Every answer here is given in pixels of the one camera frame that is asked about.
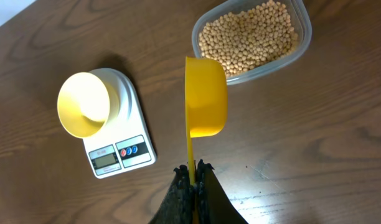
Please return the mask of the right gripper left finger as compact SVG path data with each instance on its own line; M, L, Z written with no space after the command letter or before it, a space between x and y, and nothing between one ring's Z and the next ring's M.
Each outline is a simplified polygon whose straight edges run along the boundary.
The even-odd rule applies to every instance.
M194 190L190 184L187 166L174 169L173 178L164 200L150 224L191 224L194 211Z

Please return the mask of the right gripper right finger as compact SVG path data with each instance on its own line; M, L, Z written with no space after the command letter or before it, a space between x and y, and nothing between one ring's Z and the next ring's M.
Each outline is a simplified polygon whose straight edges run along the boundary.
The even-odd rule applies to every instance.
M202 159L197 165L197 189L195 207L199 223L203 224L247 224L231 204L210 163Z

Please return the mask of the yellow measuring scoop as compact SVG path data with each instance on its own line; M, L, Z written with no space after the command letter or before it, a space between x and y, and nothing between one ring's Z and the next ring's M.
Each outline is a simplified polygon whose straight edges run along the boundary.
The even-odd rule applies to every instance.
M218 134L227 120L227 81L221 64L209 58L187 57L184 94L189 179L194 185L192 139Z

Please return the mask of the pale yellow bowl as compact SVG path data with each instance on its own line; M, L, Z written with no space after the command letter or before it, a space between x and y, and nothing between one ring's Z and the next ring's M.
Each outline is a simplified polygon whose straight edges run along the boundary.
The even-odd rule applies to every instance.
M66 132L80 139L99 133L119 111L120 99L115 88L88 72L69 77L57 98L61 125Z

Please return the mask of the white digital kitchen scale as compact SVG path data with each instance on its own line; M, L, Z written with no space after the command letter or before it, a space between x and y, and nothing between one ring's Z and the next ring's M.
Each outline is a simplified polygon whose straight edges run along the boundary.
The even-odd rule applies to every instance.
M120 102L116 118L83 140L94 176L103 179L154 164L156 153L130 79L112 68L98 68L90 73L111 85Z

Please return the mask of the soybeans in container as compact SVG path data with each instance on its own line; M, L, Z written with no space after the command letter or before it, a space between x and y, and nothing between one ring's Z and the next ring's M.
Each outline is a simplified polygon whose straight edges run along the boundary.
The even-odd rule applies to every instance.
M218 61L230 78L293 53L298 34L286 5L269 0L206 23L198 45L201 56Z

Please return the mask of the clear plastic container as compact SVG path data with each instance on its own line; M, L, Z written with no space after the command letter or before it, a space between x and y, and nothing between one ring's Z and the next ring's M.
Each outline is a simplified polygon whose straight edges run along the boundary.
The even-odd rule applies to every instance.
M298 35L295 51L282 59L262 65L241 75L227 78L228 85L235 85L254 80L280 70L299 59L300 56L302 56L302 54L308 49L313 30L303 1L279 0L279 2L286 5L286 9L291 17L291 24L294 27L295 33ZM257 6L261 3L264 3L264 0L228 0L202 15L197 20L192 30L192 46L195 56L197 58L201 57L199 33L202 31L206 23L213 22L220 16L223 16L229 12L239 13L242 11L247 11L253 6Z

